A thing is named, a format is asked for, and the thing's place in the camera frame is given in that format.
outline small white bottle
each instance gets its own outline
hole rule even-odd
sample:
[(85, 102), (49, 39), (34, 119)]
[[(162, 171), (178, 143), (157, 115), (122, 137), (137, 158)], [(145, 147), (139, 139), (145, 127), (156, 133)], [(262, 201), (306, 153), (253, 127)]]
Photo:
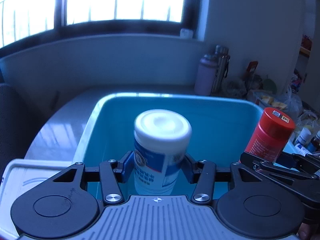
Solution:
[(140, 195), (169, 195), (192, 134), (186, 118), (149, 110), (134, 122), (134, 185)]
[(306, 156), (306, 154), (312, 155), (312, 153), (308, 149), (306, 149), (301, 143), (297, 143), (294, 148), (297, 150), (298, 154), (302, 156)]
[(300, 132), (299, 136), (297, 137), (295, 144), (300, 143), (302, 145), (305, 145), (308, 140), (310, 140), (312, 137), (312, 134), (308, 128), (303, 128)]

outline blue plastic bin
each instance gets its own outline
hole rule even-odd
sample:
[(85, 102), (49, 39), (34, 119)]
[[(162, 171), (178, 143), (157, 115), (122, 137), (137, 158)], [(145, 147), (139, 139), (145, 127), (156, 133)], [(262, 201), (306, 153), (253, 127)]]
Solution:
[[(100, 162), (119, 160), (133, 150), (134, 119), (143, 111), (167, 109), (186, 117), (192, 126), (188, 153), (195, 160), (210, 160), (229, 167), (239, 160), (257, 125), (262, 109), (248, 101), (153, 93), (117, 93), (103, 97), (94, 108), (80, 139), (74, 162), (87, 167)], [(292, 143), (286, 152), (294, 153)], [(136, 194), (133, 173), (126, 184), (120, 184), (124, 196)], [(181, 171), (172, 195), (190, 195), (195, 185), (188, 184)], [(217, 182), (214, 198), (227, 192), (227, 183)], [(101, 199), (99, 183), (89, 183), (88, 191)]]

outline window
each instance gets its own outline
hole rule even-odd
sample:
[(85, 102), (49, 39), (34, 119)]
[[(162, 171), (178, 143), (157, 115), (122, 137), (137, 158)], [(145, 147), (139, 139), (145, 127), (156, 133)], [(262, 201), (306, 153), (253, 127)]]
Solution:
[(67, 0), (67, 24), (116, 19), (181, 22), (183, 1)]
[(76, 36), (179, 35), (195, 30), (200, 0), (0, 0), (0, 57)]
[(53, 29), (55, 0), (0, 0), (0, 47)]

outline silver bolt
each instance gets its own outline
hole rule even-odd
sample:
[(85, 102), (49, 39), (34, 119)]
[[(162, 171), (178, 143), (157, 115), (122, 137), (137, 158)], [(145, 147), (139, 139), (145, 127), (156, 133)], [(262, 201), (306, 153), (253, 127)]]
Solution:
[(207, 194), (204, 194), (204, 193), (196, 194), (193, 198), (196, 201), (199, 201), (199, 202), (204, 202), (204, 201), (207, 201), (207, 200), (210, 199), (209, 196)]
[(117, 202), (121, 199), (121, 196), (118, 194), (109, 194), (105, 197), (105, 200), (108, 202)]

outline red bottle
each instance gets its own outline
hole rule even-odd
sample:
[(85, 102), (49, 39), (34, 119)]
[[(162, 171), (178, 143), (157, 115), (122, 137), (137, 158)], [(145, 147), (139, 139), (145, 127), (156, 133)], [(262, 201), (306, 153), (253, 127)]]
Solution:
[(267, 107), (245, 149), (269, 162), (278, 158), (295, 128), (294, 121), (278, 109)]

